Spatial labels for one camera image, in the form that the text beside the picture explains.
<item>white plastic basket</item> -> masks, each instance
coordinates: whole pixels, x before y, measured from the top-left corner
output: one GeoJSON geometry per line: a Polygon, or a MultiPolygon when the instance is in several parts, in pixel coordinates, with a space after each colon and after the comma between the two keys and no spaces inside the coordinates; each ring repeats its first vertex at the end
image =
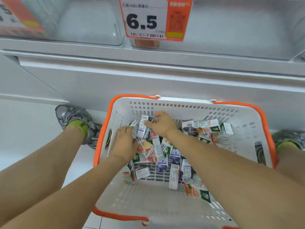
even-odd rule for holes
{"type": "MultiPolygon", "coordinates": [[[[277,162],[274,143],[268,130],[263,111],[250,104],[217,102],[141,95],[119,95],[110,102],[108,114],[98,139],[94,166],[100,158],[106,158],[108,132],[115,135],[120,126],[128,125],[136,116],[153,116],[157,111],[166,111],[178,124],[182,120],[218,119],[231,123],[234,136],[223,142],[223,146],[234,153],[257,162],[254,145],[260,142],[264,148],[266,164],[275,167],[277,162]]],[[[109,148],[114,142],[112,136],[109,148]]],[[[166,173],[157,174],[154,163],[149,166],[154,173],[146,180],[133,184],[123,181],[119,172],[108,185],[93,212],[118,220],[142,220],[148,222],[183,225],[198,228],[236,227],[218,202],[209,204],[204,200],[187,196],[183,184],[178,190],[168,188],[166,173]]]]}

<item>hand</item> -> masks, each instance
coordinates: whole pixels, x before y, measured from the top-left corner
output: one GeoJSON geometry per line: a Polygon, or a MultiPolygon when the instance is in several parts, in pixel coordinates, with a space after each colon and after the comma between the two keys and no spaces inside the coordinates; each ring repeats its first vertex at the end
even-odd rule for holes
{"type": "Polygon", "coordinates": [[[116,156],[118,159],[123,159],[124,164],[130,162],[137,153],[138,142],[133,141],[132,130],[134,127],[121,127],[116,132],[114,145],[109,153],[109,156],[116,156]]]}
{"type": "Polygon", "coordinates": [[[177,130],[172,117],[164,111],[156,112],[155,117],[158,117],[158,119],[155,119],[155,123],[144,121],[144,124],[156,134],[168,139],[168,132],[177,130]]]}

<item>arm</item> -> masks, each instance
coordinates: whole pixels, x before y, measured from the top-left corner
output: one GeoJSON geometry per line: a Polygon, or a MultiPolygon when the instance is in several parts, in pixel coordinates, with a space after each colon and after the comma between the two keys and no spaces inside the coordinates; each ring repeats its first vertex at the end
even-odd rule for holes
{"type": "Polygon", "coordinates": [[[98,166],[17,216],[1,229],[82,228],[110,181],[135,156],[138,144],[132,144],[132,129],[133,127],[122,127],[118,130],[109,157],[98,166]]]}
{"type": "Polygon", "coordinates": [[[145,122],[172,142],[240,228],[304,228],[305,188],[269,167],[177,130],[158,112],[145,122]]]}

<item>forearm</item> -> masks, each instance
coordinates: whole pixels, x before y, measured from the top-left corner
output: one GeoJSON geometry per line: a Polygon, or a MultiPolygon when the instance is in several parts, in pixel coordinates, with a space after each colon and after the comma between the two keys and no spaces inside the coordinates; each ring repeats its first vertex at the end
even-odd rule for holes
{"type": "Polygon", "coordinates": [[[179,131],[169,132],[168,139],[241,228],[288,226],[280,218],[291,211],[296,213],[295,228],[300,226],[296,216],[304,211],[303,187],[273,169],[179,131]]]}
{"type": "Polygon", "coordinates": [[[60,189],[2,229],[82,228],[97,200],[125,165],[123,159],[108,157],[69,185],[60,189]]]}

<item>yellow sock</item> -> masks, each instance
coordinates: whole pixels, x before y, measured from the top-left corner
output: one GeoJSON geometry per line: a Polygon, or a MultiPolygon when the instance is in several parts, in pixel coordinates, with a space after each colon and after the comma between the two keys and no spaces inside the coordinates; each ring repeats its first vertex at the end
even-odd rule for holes
{"type": "Polygon", "coordinates": [[[69,125],[76,125],[83,132],[85,138],[87,137],[87,131],[89,129],[89,126],[85,122],[83,122],[81,120],[74,120],[74,121],[71,121],[67,126],[69,126],[69,125]]]}
{"type": "Polygon", "coordinates": [[[299,149],[299,147],[298,147],[295,143],[293,143],[292,141],[283,141],[283,142],[281,142],[281,143],[278,144],[278,146],[276,147],[276,149],[277,149],[277,150],[281,150],[282,147],[285,146],[285,145],[292,145],[292,146],[295,146],[296,148],[299,149]]]}

